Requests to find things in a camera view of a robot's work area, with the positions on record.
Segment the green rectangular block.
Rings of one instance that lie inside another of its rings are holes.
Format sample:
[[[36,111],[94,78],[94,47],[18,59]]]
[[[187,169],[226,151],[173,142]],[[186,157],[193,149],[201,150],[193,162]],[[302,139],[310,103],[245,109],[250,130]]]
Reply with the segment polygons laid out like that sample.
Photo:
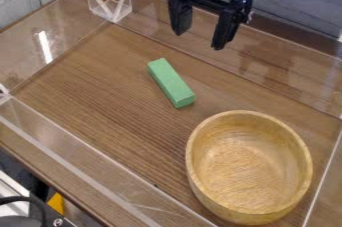
[[[182,108],[195,102],[195,93],[164,58],[147,64],[148,73],[156,81],[163,93],[175,108]]]

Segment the light wooden bowl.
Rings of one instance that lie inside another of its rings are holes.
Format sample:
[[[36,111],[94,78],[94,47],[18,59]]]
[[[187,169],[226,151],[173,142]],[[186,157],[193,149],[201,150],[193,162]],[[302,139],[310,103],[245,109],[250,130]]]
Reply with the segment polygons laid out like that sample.
[[[301,203],[313,182],[309,147],[275,117],[233,110],[209,117],[186,145],[193,192],[219,218],[263,225]]]

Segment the yellow warning label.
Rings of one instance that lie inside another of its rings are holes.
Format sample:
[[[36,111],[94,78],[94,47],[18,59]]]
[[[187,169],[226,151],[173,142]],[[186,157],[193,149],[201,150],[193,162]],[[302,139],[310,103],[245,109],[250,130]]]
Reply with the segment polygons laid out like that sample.
[[[50,198],[47,204],[50,207],[60,214],[63,215],[66,213],[64,210],[64,198],[59,193],[55,193],[52,197]]]

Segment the clear acrylic corner bracket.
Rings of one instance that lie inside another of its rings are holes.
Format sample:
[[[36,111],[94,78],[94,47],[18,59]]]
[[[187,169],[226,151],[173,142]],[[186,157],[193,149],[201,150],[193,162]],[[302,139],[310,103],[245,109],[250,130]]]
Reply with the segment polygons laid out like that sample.
[[[118,23],[132,12],[132,0],[87,0],[94,15]]]

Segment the clear acrylic tray wall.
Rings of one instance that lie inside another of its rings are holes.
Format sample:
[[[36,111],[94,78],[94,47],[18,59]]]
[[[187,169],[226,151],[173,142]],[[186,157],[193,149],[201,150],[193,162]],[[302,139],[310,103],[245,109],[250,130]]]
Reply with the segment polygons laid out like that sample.
[[[166,0],[132,0],[111,23],[56,0],[0,33],[0,148],[106,227],[239,227],[187,180],[186,145],[209,117],[265,113],[303,139],[313,182],[263,227],[342,227],[342,58],[254,28],[211,48],[217,18],[178,36]],[[195,93],[175,108],[147,64],[164,58]]]

